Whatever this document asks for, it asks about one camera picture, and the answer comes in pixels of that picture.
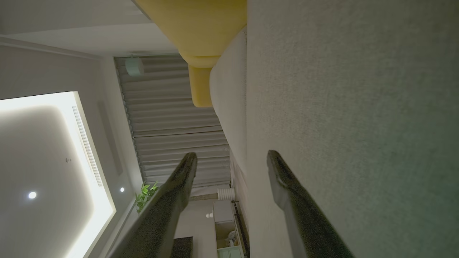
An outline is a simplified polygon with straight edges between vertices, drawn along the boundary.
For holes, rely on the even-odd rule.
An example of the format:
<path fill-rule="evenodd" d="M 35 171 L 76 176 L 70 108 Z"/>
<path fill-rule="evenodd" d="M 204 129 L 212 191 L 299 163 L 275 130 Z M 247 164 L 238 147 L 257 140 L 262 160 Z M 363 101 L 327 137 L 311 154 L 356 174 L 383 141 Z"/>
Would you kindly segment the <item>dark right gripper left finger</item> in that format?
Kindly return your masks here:
<path fill-rule="evenodd" d="M 170 258 L 179 216 L 189 202 L 196 170 L 197 154 L 185 154 L 108 258 Z"/>

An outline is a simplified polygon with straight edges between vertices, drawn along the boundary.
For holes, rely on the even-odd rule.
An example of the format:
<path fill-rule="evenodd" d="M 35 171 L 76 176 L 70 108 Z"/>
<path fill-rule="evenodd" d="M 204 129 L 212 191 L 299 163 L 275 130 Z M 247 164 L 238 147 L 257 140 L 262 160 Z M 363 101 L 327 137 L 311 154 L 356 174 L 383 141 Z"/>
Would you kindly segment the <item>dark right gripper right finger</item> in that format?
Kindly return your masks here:
<path fill-rule="evenodd" d="M 285 214 L 293 257 L 354 258 L 279 152 L 268 151 L 267 166 L 274 202 Z"/>

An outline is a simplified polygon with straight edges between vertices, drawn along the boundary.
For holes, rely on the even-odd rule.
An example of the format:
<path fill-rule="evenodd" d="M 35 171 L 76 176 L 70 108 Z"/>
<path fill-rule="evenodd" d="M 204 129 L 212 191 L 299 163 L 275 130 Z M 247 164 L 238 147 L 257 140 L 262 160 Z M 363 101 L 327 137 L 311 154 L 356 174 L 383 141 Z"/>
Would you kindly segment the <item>green leafy plant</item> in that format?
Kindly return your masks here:
<path fill-rule="evenodd" d="M 134 206 L 136 207 L 136 212 L 139 214 L 142 212 L 146 204 L 150 201 L 150 199 L 154 196 L 156 191 L 158 190 L 157 181 L 151 185 L 149 183 L 143 183 L 141 186 L 140 193 L 136 193 Z"/>

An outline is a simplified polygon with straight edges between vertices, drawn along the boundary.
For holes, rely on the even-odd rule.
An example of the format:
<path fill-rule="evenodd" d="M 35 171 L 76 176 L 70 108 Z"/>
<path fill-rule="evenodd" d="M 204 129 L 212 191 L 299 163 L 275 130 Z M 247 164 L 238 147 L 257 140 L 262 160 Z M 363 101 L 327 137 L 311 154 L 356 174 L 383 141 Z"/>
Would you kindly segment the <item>dark speckled panel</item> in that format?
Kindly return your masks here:
<path fill-rule="evenodd" d="M 170 258 L 193 258 L 193 237 L 175 238 Z"/>

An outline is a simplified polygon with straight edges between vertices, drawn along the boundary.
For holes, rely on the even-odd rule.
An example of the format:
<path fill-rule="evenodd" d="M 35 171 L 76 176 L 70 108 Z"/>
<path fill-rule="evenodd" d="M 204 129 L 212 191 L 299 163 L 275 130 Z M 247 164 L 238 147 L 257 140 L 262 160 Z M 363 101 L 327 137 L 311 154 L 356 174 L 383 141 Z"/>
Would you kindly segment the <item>white cabinet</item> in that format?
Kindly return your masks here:
<path fill-rule="evenodd" d="M 247 258 L 235 204 L 230 200 L 213 201 L 212 218 L 217 258 Z"/>

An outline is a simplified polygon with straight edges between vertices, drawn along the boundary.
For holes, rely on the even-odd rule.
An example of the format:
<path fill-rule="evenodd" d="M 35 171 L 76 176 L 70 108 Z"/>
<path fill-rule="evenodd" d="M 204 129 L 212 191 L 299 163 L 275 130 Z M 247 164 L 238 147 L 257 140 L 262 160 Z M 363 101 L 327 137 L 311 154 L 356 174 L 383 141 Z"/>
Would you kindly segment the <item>white ribbed cylinder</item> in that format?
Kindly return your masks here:
<path fill-rule="evenodd" d="M 234 188 L 224 188 L 224 189 L 217 189 L 217 195 L 219 201 L 230 200 L 236 201 L 236 192 Z"/>

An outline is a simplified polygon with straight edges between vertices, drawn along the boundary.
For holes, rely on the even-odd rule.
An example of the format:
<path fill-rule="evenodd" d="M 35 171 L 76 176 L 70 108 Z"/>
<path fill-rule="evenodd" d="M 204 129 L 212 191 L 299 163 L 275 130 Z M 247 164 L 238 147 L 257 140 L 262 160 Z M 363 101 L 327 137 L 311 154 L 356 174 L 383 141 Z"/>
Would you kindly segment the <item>grey pleated curtain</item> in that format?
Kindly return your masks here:
<path fill-rule="evenodd" d="M 142 179 L 159 186 L 188 152 L 198 157 L 194 188 L 231 183 L 230 148 L 211 107 L 195 107 L 188 64 L 179 54 L 143 56 L 144 74 L 114 59 Z"/>

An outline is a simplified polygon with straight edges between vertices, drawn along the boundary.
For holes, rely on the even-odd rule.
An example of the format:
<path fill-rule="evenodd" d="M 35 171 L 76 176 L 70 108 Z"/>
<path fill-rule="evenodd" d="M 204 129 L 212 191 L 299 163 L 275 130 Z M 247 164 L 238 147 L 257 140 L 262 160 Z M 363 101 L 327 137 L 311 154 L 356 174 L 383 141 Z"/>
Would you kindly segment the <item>large grey sofa seat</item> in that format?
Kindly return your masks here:
<path fill-rule="evenodd" d="M 248 0 L 251 258 L 292 258 L 268 150 L 355 258 L 459 258 L 459 0 Z"/>

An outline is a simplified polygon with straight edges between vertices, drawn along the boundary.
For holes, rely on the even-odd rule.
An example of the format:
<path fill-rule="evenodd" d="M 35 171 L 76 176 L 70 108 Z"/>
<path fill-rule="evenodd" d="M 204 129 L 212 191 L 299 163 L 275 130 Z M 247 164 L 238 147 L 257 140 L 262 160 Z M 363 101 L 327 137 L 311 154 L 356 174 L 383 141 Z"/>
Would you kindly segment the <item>white round ceiling device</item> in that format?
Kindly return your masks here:
<path fill-rule="evenodd" d="M 125 68 L 131 77 L 140 77 L 144 75 L 145 69 L 140 57 L 129 57 L 125 59 Z"/>

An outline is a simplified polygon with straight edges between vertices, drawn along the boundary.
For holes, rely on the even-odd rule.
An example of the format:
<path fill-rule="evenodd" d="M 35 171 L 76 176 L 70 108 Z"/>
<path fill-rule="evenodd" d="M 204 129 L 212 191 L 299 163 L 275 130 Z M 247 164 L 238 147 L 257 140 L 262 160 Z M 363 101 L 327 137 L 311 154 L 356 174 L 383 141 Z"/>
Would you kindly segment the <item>yellow sofa cushion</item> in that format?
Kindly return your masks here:
<path fill-rule="evenodd" d="M 212 106 L 212 68 L 247 25 L 247 0 L 133 0 L 188 64 L 194 106 Z"/>

